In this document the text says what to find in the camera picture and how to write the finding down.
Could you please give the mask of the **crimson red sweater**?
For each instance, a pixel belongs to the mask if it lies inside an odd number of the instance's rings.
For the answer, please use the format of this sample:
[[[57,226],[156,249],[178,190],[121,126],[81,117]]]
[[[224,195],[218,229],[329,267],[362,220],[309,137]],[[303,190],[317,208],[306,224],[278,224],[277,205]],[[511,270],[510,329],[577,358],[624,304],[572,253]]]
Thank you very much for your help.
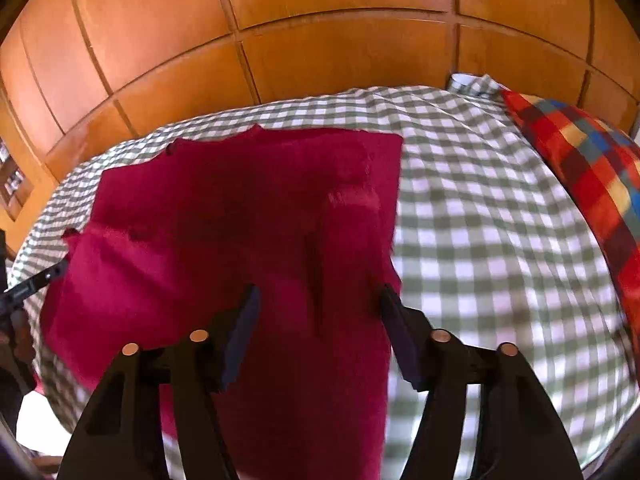
[[[390,262],[401,137],[253,127],[178,139],[104,171],[44,343],[87,388],[134,342],[154,349],[236,306],[260,312],[238,379],[216,397],[235,465],[257,479],[375,479],[390,343],[378,310]]]

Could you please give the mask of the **wooden shelf with items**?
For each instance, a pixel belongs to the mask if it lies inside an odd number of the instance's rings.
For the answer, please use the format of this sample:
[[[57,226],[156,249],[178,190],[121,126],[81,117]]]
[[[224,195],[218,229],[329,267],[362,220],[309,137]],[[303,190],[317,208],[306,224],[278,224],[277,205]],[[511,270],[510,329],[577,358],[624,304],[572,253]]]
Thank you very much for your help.
[[[3,141],[0,142],[0,159],[1,206],[9,218],[15,221],[32,192],[32,184],[17,166]]]

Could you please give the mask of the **green white checkered bedsheet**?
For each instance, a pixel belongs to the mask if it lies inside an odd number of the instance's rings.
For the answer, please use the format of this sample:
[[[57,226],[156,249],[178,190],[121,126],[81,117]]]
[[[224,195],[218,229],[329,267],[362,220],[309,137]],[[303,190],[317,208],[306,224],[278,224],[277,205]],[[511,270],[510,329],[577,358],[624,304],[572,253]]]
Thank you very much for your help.
[[[579,463],[604,459],[639,406],[623,312],[587,222],[488,76],[456,75],[446,89],[372,87],[226,110],[119,143],[53,193],[9,268],[10,283],[62,257],[62,233],[87,223],[103,171],[145,162],[178,138],[217,139],[256,125],[400,134],[394,266],[405,303],[467,344],[517,344]]]

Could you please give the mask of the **multicolour plaid pillow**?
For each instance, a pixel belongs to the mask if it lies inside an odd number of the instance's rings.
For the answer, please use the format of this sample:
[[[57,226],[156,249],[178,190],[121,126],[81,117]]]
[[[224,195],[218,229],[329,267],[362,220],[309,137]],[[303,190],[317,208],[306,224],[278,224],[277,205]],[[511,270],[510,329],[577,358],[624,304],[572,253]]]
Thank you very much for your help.
[[[596,238],[639,352],[639,145],[578,107],[501,92],[513,122],[546,162]]]

